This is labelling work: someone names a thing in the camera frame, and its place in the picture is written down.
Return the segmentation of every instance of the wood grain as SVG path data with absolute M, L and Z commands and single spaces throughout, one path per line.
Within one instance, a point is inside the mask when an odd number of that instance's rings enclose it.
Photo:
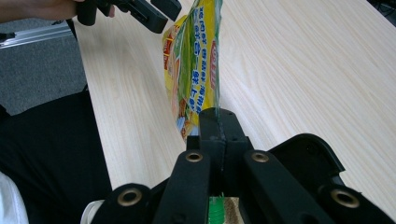
M 192 1 L 180 2 L 187 13 Z M 221 106 L 253 146 L 322 137 L 346 185 L 396 219 L 396 29 L 364 0 L 224 0 L 221 14 Z M 185 147 L 162 37 L 119 11 L 76 26 L 112 186 L 153 187 Z

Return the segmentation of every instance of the white sleeve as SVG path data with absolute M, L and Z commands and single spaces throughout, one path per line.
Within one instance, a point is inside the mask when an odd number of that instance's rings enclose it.
M 14 182 L 0 172 L 0 223 L 29 223 L 26 209 Z

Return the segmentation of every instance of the green object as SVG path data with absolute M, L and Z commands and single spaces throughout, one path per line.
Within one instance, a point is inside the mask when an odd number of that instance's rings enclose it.
M 209 198 L 209 224 L 223 224 L 225 219 L 224 214 L 224 197 L 210 197 Z

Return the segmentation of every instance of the wooden table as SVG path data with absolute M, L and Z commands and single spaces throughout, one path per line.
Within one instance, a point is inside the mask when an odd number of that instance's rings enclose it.
M 182 14 L 192 0 L 181 0 Z M 98 13 L 78 42 L 113 188 L 153 187 L 185 148 L 163 81 L 162 36 Z M 224 0 L 220 103 L 257 149 L 322 137 L 346 185 L 396 219 L 396 29 L 365 0 Z

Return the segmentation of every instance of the yellow snack package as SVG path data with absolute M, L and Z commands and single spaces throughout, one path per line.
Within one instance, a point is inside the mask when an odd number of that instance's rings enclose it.
M 198 115 L 219 107 L 222 0 L 195 0 L 189 15 L 163 35 L 165 86 L 183 139 L 198 134 Z

